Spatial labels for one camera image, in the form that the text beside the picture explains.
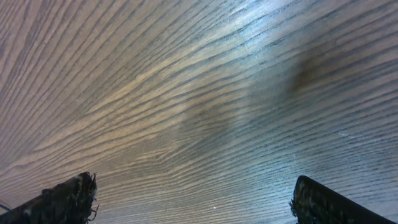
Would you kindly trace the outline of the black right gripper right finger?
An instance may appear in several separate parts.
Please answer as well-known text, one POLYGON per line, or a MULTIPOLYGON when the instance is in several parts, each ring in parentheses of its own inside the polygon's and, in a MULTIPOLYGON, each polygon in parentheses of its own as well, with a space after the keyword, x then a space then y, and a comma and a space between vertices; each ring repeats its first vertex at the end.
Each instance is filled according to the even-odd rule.
POLYGON ((298 224, 394 224, 305 175, 297 178, 289 205, 298 224))

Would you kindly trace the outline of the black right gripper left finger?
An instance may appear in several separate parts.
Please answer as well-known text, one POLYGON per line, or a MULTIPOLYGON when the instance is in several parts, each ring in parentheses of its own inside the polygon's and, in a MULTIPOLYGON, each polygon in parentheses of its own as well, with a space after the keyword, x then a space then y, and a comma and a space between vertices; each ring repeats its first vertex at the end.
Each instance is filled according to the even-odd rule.
POLYGON ((96 174, 82 172, 22 205, 10 209, 4 205, 1 224, 86 224, 98 213, 96 174))

